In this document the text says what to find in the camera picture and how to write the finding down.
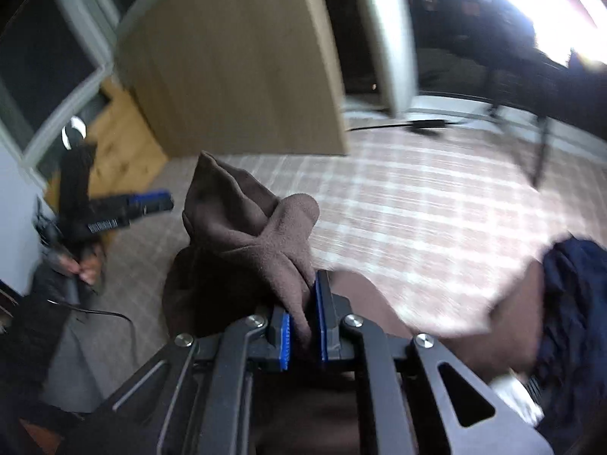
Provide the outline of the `person's left hand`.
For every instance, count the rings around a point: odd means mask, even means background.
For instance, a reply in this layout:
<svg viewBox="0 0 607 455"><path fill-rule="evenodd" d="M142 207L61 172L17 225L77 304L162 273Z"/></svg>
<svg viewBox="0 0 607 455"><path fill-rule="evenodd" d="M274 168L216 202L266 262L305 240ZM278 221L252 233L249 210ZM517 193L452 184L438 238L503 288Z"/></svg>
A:
<svg viewBox="0 0 607 455"><path fill-rule="evenodd" d="M45 256L52 270L62 276L76 277L90 287L102 279L105 269L106 253L101 242L88 245L79 257L73 256L65 248L50 249Z"/></svg>

